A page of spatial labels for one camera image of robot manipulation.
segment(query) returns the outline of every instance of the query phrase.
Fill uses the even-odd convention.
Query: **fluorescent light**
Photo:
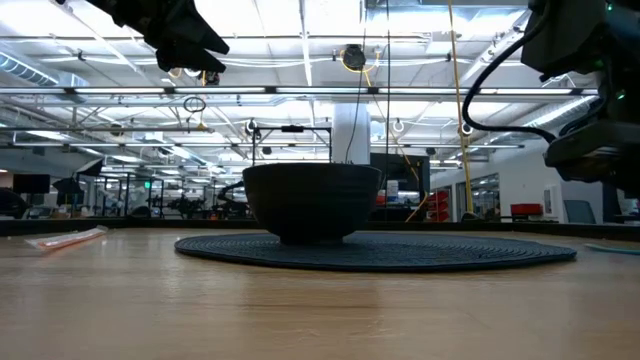
[[[164,88],[77,88],[78,94],[164,94]]]
[[[482,89],[481,95],[569,95],[573,89]]]
[[[69,144],[73,147],[118,147],[121,144],[108,143],[92,143],[92,144]]]
[[[61,143],[14,143],[13,146],[21,147],[63,147]]]
[[[53,87],[38,87],[38,88],[0,88],[0,94],[64,94],[64,89]]]
[[[263,87],[183,87],[176,88],[176,94],[247,94],[264,93]]]
[[[40,136],[51,140],[67,140],[67,137],[53,131],[28,131],[27,134]]]
[[[176,83],[174,83],[173,81],[171,81],[171,79],[169,79],[169,78],[163,78],[163,79],[161,79],[161,81],[162,81],[162,82],[166,82],[166,83],[168,83],[168,84],[171,84],[171,86],[174,86],[174,87],[176,86]]]
[[[522,149],[524,145],[471,145],[470,147],[476,149]]]
[[[366,93],[367,88],[354,88],[354,87],[279,87],[276,89],[279,94],[357,94]]]
[[[380,88],[379,92],[381,94],[426,94],[426,95],[455,95],[456,89],[451,88],[414,88],[414,87],[395,87],[391,88],[389,91],[388,88]],[[460,94],[468,93],[468,89],[460,89]]]
[[[142,160],[138,159],[137,157],[133,157],[133,156],[114,155],[114,156],[112,156],[112,158],[114,158],[116,160],[124,161],[124,162],[142,162]]]
[[[569,111],[569,110],[571,110],[571,109],[573,109],[575,107],[578,107],[578,106],[580,106],[580,105],[582,105],[584,103],[593,101],[593,100],[595,100],[597,98],[598,98],[597,96],[586,96],[586,97],[583,97],[580,100],[573,101],[573,102],[571,102],[571,103],[569,103],[569,104],[567,104],[567,105],[565,105],[565,106],[563,106],[563,107],[561,107],[561,108],[559,108],[557,110],[554,110],[554,111],[552,111],[552,112],[550,112],[550,113],[548,113],[546,115],[543,115],[543,116],[541,116],[541,117],[539,117],[539,118],[537,118],[537,119],[535,119],[533,121],[530,121],[530,122],[526,123],[524,126],[540,126],[540,125],[546,124],[546,123],[548,123],[550,121],[553,121],[553,120],[557,119],[559,116],[562,116],[562,114],[566,113],[567,111]]]
[[[179,146],[174,146],[174,147],[170,148],[169,151],[172,152],[175,155],[180,156],[183,159],[190,159],[191,158],[191,153],[188,152],[187,150],[179,147]]]
[[[431,170],[460,170],[461,168],[456,166],[432,166]]]
[[[84,152],[86,152],[86,153],[89,153],[89,154],[91,154],[91,155],[104,156],[104,154],[103,154],[103,153],[98,152],[98,151],[95,151],[95,150],[93,150],[93,149],[80,148],[80,150],[82,150],[82,151],[84,151]]]

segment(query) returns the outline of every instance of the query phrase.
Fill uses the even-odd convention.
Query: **cable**
[[[550,19],[550,14],[551,14],[551,8],[552,8],[551,3],[552,3],[551,1],[547,1],[547,4],[544,8],[544,13],[542,14],[542,17],[540,18],[538,23],[533,27],[533,29],[528,33],[526,33],[522,38],[520,38],[520,40],[513,43],[513,45],[509,46],[509,48],[507,48],[502,54],[500,54],[495,60],[493,60],[491,64],[489,64],[489,66],[487,66],[487,68],[484,69],[484,71],[480,74],[478,79],[476,79],[476,81],[473,83],[473,86],[471,86],[471,88],[469,89],[467,97],[464,100],[464,105],[462,107],[462,116],[464,118],[464,121],[472,128],[476,130],[482,130],[482,131],[494,131],[494,132],[511,131],[511,132],[530,133],[530,134],[535,134],[543,137],[548,143],[551,143],[553,140],[556,139],[556,137],[553,134],[547,131],[544,131],[542,129],[538,129],[534,127],[525,127],[525,126],[487,126],[487,125],[483,125],[475,122],[473,119],[471,119],[471,116],[469,115],[469,106],[471,105],[471,101],[473,101],[473,97],[476,94],[478,94],[478,92],[480,91],[480,86],[482,86],[482,83],[500,66],[502,62],[508,59],[522,46],[524,46],[525,44],[533,40],[533,38],[538,36],[538,34],[540,34],[542,29],[547,25]]]
[[[365,45],[367,42],[367,20],[365,18],[364,21],[364,33],[362,34],[362,51],[365,49]],[[344,162],[347,163],[349,161],[349,152],[351,151],[351,144],[353,143],[353,138],[356,135],[356,126],[358,125],[358,109],[360,108],[360,92],[362,90],[362,74],[360,71],[360,80],[358,80],[358,96],[356,98],[356,117],[353,120],[353,129],[351,130],[351,139],[349,140],[349,146],[347,146],[347,152],[344,155]]]

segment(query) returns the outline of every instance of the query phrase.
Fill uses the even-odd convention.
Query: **round placemat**
[[[175,244],[186,255],[308,270],[431,272],[565,261],[569,248],[532,241],[432,234],[355,233],[336,245],[283,245],[272,234],[198,236]]]

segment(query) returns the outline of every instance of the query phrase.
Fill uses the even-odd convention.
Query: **wall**
[[[543,140],[534,140],[525,142],[525,146],[522,150],[499,150],[489,163],[471,164],[472,179],[498,174],[502,216],[511,215],[511,204],[543,204],[547,186],[556,185],[561,190],[563,181],[558,173],[544,165],[542,153],[547,144]],[[431,186],[438,188],[464,181],[464,171],[448,171],[432,176]],[[560,211],[558,220],[565,221],[564,210]]]

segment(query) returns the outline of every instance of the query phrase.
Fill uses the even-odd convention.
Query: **wooden table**
[[[640,258],[579,239],[479,234],[568,245],[578,260],[413,275],[240,266],[173,250],[213,232],[113,230],[48,255],[0,238],[0,359],[640,357]]]

